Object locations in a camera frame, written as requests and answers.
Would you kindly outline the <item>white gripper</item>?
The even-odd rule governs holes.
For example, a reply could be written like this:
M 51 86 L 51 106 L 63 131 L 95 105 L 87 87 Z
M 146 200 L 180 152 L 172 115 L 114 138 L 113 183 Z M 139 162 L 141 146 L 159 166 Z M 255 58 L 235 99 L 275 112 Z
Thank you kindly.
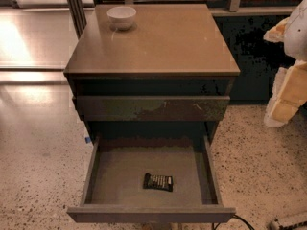
M 289 18 L 278 22 L 265 32 L 263 39 L 272 43 L 283 42 L 288 22 Z M 280 67 L 274 77 L 272 96 L 266 107 L 264 124 L 267 127 L 284 126 L 306 102 L 307 62 L 297 60 L 288 69 Z

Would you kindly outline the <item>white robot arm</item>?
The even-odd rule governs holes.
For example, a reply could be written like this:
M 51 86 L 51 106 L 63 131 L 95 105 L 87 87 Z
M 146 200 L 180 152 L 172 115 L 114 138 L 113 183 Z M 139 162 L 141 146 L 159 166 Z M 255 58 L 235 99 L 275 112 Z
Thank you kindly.
M 264 39 L 283 42 L 285 54 L 295 59 L 288 69 L 278 69 L 264 116 L 267 127 L 282 127 L 307 102 L 307 0 L 302 0 L 289 17 L 266 31 Z

